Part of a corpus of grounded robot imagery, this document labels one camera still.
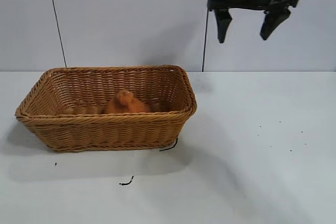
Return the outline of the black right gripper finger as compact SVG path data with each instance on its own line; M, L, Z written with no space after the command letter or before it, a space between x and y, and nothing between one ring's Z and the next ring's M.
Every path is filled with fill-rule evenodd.
M232 17L228 9L215 9L215 18L217 23L217 38L220 44L223 44L226 38L228 27L232 21Z
M260 30L260 36L267 40L272 32L286 19L289 18L291 11L288 8L264 11L265 18Z

